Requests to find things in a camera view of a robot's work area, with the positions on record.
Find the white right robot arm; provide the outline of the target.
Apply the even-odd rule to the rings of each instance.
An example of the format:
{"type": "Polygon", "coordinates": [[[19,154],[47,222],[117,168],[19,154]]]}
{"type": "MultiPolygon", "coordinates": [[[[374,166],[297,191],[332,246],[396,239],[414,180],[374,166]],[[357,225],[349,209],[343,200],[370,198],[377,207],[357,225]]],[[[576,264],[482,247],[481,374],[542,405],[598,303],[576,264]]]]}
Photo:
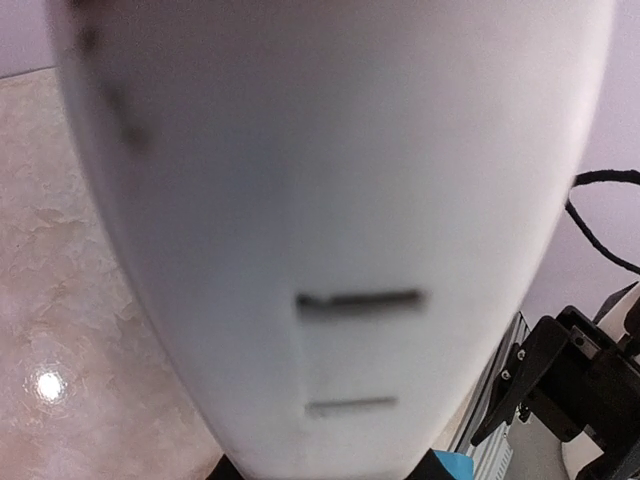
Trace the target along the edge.
{"type": "Polygon", "coordinates": [[[585,434],[599,456],[579,479],[639,476],[639,285],[612,294],[595,319],[567,306],[511,347],[471,437],[480,445],[515,417],[537,417],[563,443],[585,434]]]}

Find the aluminium front rail frame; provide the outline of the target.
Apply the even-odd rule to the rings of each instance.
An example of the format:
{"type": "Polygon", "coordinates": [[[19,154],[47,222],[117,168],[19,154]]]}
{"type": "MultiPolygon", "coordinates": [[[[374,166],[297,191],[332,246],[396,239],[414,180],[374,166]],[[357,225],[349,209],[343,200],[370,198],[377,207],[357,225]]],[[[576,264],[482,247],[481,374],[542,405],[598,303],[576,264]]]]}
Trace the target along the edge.
{"type": "Polygon", "coordinates": [[[529,327],[523,315],[516,313],[463,404],[448,449],[472,460],[473,479],[505,478],[513,455],[513,449],[508,443],[510,425],[500,423],[478,445],[472,440],[484,424],[485,418],[494,410],[497,397],[502,395],[500,390],[504,390],[511,381],[511,374],[504,374],[504,371],[511,361],[513,348],[522,345],[528,334],[529,327]]]}

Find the long white power strip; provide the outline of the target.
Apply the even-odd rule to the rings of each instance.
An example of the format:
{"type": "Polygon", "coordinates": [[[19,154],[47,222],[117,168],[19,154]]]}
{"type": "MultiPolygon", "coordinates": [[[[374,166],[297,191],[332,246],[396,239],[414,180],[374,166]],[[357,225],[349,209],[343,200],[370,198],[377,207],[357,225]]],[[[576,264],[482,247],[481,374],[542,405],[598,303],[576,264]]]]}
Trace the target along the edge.
{"type": "Polygon", "coordinates": [[[520,306],[612,1],[50,1],[118,261],[248,479],[403,479],[520,306]]]}

